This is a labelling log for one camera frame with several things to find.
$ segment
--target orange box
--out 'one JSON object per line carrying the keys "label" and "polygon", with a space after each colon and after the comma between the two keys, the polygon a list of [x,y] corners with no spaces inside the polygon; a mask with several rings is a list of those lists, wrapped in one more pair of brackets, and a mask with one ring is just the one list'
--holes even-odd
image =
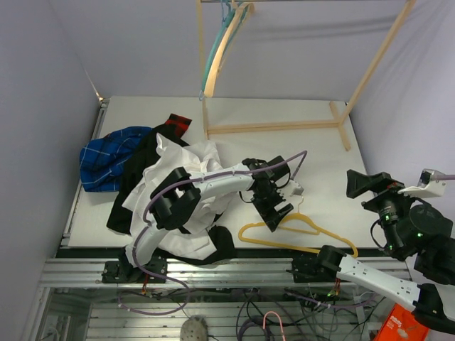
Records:
{"label": "orange box", "polygon": [[429,328],[418,323],[411,312],[395,304],[375,341],[424,341]]}

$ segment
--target slatted metal surface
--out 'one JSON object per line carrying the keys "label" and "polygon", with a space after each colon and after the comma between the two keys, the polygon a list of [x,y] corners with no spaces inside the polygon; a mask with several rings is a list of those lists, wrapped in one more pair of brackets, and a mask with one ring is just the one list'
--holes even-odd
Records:
{"label": "slatted metal surface", "polygon": [[[299,303],[297,302],[280,302],[293,319],[301,318],[302,311]],[[275,303],[260,302],[256,303],[263,313],[269,310],[276,310],[283,317],[284,322],[289,322],[285,318],[285,314],[281,311]],[[165,316],[147,316],[129,312],[127,310],[119,309],[116,303],[103,303],[94,304],[87,329],[87,341],[177,341],[179,340],[180,328],[186,321],[186,315],[202,315],[204,316],[208,326],[209,334],[215,336],[220,341],[235,341],[235,324],[237,314],[242,305],[242,302],[229,302],[229,303],[189,303],[183,311],[178,311],[172,315]],[[148,312],[163,312],[166,310],[174,309],[177,307],[176,303],[132,303],[131,308],[141,309]],[[381,303],[381,310],[375,311],[379,315],[385,315],[387,309],[390,307],[387,302],[385,306]],[[250,307],[250,314],[257,315],[254,308]],[[307,335],[308,340],[325,340],[330,339],[333,341],[359,340],[360,329],[357,328],[354,332],[349,334],[355,324],[358,322],[356,317],[347,311],[340,310],[333,315],[332,310],[327,310],[324,314],[319,313],[315,315],[315,320],[310,318],[316,333],[322,337],[316,338],[312,332],[310,325],[303,322],[301,329]],[[247,319],[247,312],[244,309],[240,314],[239,324]],[[375,318],[369,323],[370,330],[377,330],[380,328],[381,323],[375,323]],[[271,326],[271,331],[278,338],[280,337],[279,327]],[[285,333],[288,340],[302,339],[299,331],[295,326],[286,327]],[[263,341],[264,336],[260,328],[250,328],[243,339],[244,341]]]}
{"label": "slatted metal surface", "polygon": [[[40,286],[51,288],[140,288],[141,284],[103,284],[101,274],[106,261],[114,259],[49,259],[44,266]],[[409,280],[405,262],[389,257],[359,258],[375,269],[395,277]],[[186,281],[194,288],[251,288],[292,287],[293,276],[289,258],[231,259],[208,266],[193,266],[175,259],[168,259],[168,276]],[[151,288],[180,288],[172,281],[149,284]]]}

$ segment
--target pile of clothes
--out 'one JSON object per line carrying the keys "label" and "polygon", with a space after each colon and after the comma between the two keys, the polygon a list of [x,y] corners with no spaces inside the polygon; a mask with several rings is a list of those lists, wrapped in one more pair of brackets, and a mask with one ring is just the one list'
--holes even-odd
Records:
{"label": "pile of clothes", "polygon": [[[130,234],[135,240],[146,226],[142,215],[150,194],[173,169],[183,166],[189,173],[222,169],[213,142],[190,146],[182,139],[190,123],[190,119],[171,114],[164,124],[114,131],[92,140],[81,150],[80,178],[85,191],[119,192],[107,221],[109,229]],[[184,226],[164,237],[154,256],[194,265],[235,257],[230,232],[215,223],[232,196],[219,195],[201,201]],[[149,229],[153,233],[156,225]]]}

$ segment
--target clothes hanger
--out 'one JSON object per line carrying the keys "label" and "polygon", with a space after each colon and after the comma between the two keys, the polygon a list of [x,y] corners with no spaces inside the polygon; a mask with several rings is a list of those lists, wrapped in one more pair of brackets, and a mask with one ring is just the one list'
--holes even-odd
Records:
{"label": "clothes hanger", "polygon": [[202,95],[213,97],[216,79],[223,68],[226,57],[229,55],[230,48],[237,37],[237,33],[254,9],[253,3],[244,4],[231,1],[231,8],[218,32],[205,64],[200,99]]}
{"label": "clothes hanger", "polygon": [[[326,229],[323,229],[322,227],[316,225],[313,222],[313,220],[310,219],[310,217],[300,213],[300,205],[302,204],[303,201],[304,201],[304,199],[302,197],[302,201],[299,203],[299,206],[297,206],[297,213],[292,213],[292,214],[287,215],[286,217],[284,217],[277,229],[283,229],[285,231],[296,232],[296,233],[310,234],[310,235],[314,235],[314,236],[320,235],[321,232],[322,232],[322,233],[324,233],[324,234],[326,234],[326,235],[328,235],[328,236],[330,236],[332,238],[335,238],[335,239],[347,244],[353,250],[352,256],[354,258],[357,258],[358,257],[358,250],[355,247],[354,243],[352,243],[352,241],[350,241],[349,239],[346,239],[346,238],[342,238],[342,237],[338,236],[337,234],[332,233],[332,232],[330,232],[330,231],[328,231]],[[302,222],[305,222],[309,226],[311,226],[314,230],[294,229],[292,227],[281,226],[281,224],[284,224],[284,223],[289,222],[291,220],[300,220]],[[311,252],[313,254],[318,254],[319,253],[318,249],[313,249],[311,247],[300,247],[300,246],[297,246],[297,245],[282,244],[282,243],[270,242],[268,240],[248,238],[248,237],[244,237],[243,236],[243,233],[246,230],[252,229],[254,227],[263,227],[263,226],[265,226],[264,222],[256,222],[256,223],[252,223],[252,224],[246,224],[239,231],[239,234],[238,234],[239,240],[241,240],[242,242],[248,242],[248,243],[259,244],[259,245],[266,245],[268,247],[279,247],[281,249],[292,249],[292,250],[303,251],[303,252]]]}

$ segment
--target white table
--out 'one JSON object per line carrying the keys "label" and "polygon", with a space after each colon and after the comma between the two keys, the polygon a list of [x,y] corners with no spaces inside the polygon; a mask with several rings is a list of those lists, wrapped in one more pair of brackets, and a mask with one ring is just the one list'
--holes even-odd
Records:
{"label": "white table", "polygon": [[[344,103],[336,102],[339,112]],[[273,121],[298,121],[302,119],[331,119],[327,101],[301,101],[283,99],[209,99],[210,123],[241,124]],[[100,136],[127,126],[156,126],[162,124],[170,113],[193,120],[183,139],[189,144],[204,139],[201,104],[197,98],[182,97],[113,97],[110,100],[100,129]],[[366,193],[357,199],[346,197],[346,171],[350,168],[365,172],[360,150],[350,121],[345,123],[352,149],[344,150],[337,129],[305,129],[210,136],[216,142],[223,166],[228,167],[244,158],[270,160],[281,155],[288,158],[304,149],[308,156],[296,177],[304,187],[304,204],[301,212],[316,224],[341,237],[348,238],[357,247],[376,247],[370,237],[370,226],[377,215],[366,212],[360,203],[372,195]],[[290,164],[293,171],[298,161]],[[69,247],[123,247],[131,237],[117,234],[106,228],[116,193],[86,193],[81,190],[70,225]],[[299,197],[289,199],[295,208]],[[238,196],[230,203],[218,221],[232,233],[236,247],[258,248],[264,246],[241,242],[237,233],[241,227],[261,219],[252,204],[243,203]],[[304,223],[292,222],[287,226],[308,229]],[[245,232],[246,237],[272,240],[305,247],[331,244],[347,247],[344,243],[324,234],[311,236],[277,230],[273,234],[266,228]],[[381,233],[376,235],[384,242]]]}

